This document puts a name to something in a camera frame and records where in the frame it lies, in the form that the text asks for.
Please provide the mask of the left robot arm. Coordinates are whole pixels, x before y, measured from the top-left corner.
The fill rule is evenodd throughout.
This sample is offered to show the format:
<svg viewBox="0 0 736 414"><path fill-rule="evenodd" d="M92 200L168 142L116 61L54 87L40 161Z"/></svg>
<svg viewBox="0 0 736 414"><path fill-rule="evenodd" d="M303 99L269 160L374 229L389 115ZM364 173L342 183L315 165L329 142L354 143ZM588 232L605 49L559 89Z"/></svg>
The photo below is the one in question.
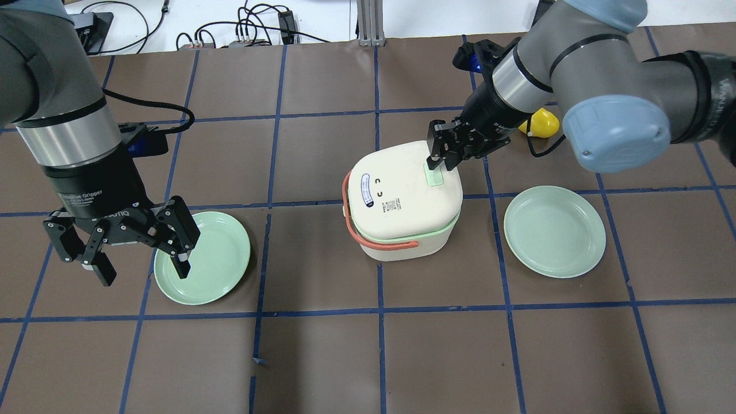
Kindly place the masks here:
<svg viewBox="0 0 736 414"><path fill-rule="evenodd" d="M167 136L192 126L194 113L103 89L61 1L3 1L1 29L2 125L15 126L60 199L44 220L59 257L109 286L117 273L103 246L140 242L186 278L199 228L181 197L150 200L134 158L168 152ZM187 120L170 129L120 124L109 97Z"/></svg>

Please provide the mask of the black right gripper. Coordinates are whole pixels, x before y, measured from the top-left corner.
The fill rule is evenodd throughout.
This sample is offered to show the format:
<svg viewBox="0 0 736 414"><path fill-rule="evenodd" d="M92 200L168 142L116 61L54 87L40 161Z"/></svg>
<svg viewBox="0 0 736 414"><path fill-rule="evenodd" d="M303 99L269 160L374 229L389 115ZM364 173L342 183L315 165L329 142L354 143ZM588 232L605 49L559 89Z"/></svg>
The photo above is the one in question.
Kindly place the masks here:
<svg viewBox="0 0 736 414"><path fill-rule="evenodd" d="M493 86L478 86L453 121L430 121L426 165L436 170L443 164L450 172L471 157L488 155L507 143L526 118L526 112L507 104Z"/></svg>

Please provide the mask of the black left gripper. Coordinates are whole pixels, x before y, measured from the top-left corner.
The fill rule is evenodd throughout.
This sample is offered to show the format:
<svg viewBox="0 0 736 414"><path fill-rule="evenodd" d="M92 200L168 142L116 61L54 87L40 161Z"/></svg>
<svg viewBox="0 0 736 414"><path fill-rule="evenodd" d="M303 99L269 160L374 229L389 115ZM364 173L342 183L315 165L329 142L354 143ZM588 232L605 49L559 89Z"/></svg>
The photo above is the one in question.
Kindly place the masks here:
<svg viewBox="0 0 736 414"><path fill-rule="evenodd" d="M140 242L168 254L178 278L187 278L200 229L181 196L163 204L149 199L133 160L45 167L45 176L62 202L62 208L44 220L62 261L80 261L110 286L117 272L103 244Z"/></svg>

